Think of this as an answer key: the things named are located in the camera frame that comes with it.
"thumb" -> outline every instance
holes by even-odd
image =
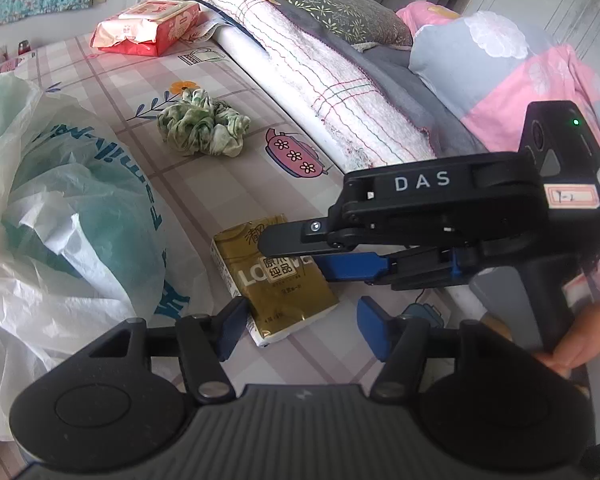
[[[559,365],[575,368],[600,353],[600,304],[588,306],[554,350]]]

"plaid tablecloth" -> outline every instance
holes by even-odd
[[[277,213],[286,214],[289,220],[323,216],[338,197],[342,172],[215,43],[181,41],[166,55],[151,58],[105,54],[91,49],[89,40],[80,36],[42,48],[20,63],[15,73],[48,92],[74,96],[106,120],[129,146],[202,257],[219,310],[230,296],[210,258],[212,236]],[[237,158],[182,157],[162,142],[155,125],[156,110],[175,101],[191,82],[251,117],[244,150]],[[278,134],[294,134],[313,146],[327,174],[309,172],[298,177],[280,166],[265,150],[270,128]],[[340,298],[339,306],[285,340],[259,349],[247,333],[243,335],[223,364],[238,393],[247,383],[354,382],[368,390],[381,364],[358,331],[358,299],[370,295],[395,315],[419,291],[398,293],[362,283],[336,284],[333,290]],[[427,291],[421,301],[448,311],[433,291]],[[23,466],[15,444],[0,443],[0,480]]]

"pillow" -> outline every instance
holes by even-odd
[[[411,33],[404,22],[392,10],[373,0],[284,1],[306,10],[349,44],[376,42],[411,46]]]

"pink teapot illustration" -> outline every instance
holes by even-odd
[[[265,139],[267,153],[280,168],[298,178],[314,178],[327,174],[318,153],[308,144],[296,139],[293,134],[276,133],[269,128]]]

